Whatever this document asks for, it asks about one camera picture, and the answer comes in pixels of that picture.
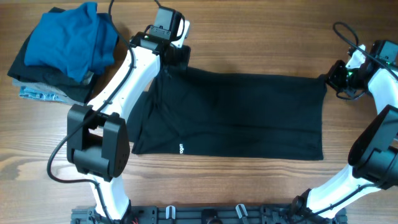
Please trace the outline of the black t-shirt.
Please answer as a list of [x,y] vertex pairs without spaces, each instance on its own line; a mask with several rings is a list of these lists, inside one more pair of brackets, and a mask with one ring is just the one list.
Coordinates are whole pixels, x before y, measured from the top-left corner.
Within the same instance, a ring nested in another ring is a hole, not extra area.
[[323,77],[169,67],[127,121],[134,154],[319,161]]

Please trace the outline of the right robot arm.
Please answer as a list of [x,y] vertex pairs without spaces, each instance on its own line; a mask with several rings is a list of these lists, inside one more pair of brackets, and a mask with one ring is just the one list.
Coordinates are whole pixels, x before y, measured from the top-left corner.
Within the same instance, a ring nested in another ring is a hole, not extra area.
[[370,52],[365,46],[349,52],[347,63],[331,67],[326,82],[337,93],[369,93],[377,116],[354,142],[348,165],[325,184],[309,189],[291,203],[289,217],[298,222],[326,223],[355,200],[397,185],[397,44],[377,40]]

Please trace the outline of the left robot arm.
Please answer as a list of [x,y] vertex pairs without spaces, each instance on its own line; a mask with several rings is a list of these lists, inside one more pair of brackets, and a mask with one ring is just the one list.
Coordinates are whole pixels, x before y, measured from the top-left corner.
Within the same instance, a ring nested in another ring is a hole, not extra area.
[[188,29],[169,41],[153,32],[137,33],[119,70],[104,90],[67,115],[67,160],[84,176],[96,205],[74,209],[72,223],[129,223],[131,201],[121,174],[129,159],[126,120],[147,84],[166,65],[186,62]]

